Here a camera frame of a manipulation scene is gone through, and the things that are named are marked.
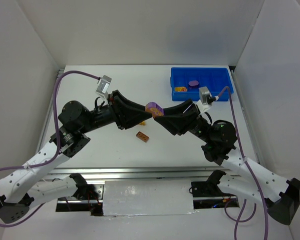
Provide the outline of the brown purple butterfly lego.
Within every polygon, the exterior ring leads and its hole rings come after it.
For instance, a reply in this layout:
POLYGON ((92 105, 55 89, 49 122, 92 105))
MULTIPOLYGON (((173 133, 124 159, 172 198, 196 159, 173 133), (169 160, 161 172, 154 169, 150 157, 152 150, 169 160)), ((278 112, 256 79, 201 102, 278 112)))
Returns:
POLYGON ((164 109, 155 102, 149 102, 145 105, 145 111, 151 113, 153 118, 164 116, 164 109))

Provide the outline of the yellow butterfly lego brick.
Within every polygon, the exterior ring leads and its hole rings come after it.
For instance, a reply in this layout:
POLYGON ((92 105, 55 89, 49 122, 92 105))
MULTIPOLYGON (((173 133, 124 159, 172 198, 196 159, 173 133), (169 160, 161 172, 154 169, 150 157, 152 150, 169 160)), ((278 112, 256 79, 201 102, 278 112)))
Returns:
POLYGON ((187 92, 187 88, 184 86, 180 86, 180 87, 175 87, 174 88, 175 92, 187 92))

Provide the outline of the purple rounded lego brick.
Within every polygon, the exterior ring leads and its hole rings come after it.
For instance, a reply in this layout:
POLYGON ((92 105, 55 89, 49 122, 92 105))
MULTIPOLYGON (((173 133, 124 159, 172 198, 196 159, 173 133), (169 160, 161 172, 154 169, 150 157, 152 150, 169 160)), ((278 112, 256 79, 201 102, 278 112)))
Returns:
POLYGON ((197 80, 191 80, 188 82, 188 88, 190 90, 195 90, 199 88, 199 81, 197 80))

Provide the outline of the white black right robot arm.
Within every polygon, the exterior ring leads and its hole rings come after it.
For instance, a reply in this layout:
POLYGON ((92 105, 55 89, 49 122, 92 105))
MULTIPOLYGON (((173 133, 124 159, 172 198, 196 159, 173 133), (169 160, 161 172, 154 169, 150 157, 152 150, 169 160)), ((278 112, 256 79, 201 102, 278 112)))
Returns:
POLYGON ((156 110, 154 119, 172 135, 192 133, 205 142, 201 148, 205 158, 231 170, 244 180, 221 172, 215 173, 216 189, 241 196, 254 203, 265 204, 266 212, 277 222, 290 225, 300 206, 300 180, 279 176, 252 159, 243 156, 235 146, 235 126, 224 120, 204 118, 211 105, 192 100, 171 108, 156 110))

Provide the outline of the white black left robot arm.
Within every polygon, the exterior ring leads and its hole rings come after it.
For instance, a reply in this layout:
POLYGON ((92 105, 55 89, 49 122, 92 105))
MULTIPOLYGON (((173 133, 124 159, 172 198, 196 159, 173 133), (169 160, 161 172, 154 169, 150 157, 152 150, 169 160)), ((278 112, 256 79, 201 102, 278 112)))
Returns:
POLYGON ((30 209, 60 197, 100 198, 95 187, 79 173, 47 183, 41 180, 88 144, 90 138, 86 133, 112 123, 127 130, 151 118, 143 105, 127 100, 117 90, 110 94, 108 101, 108 104, 95 105, 92 111, 76 100, 66 103, 58 116, 62 126, 44 147, 13 173, 0 179, 3 227, 15 226, 30 209))

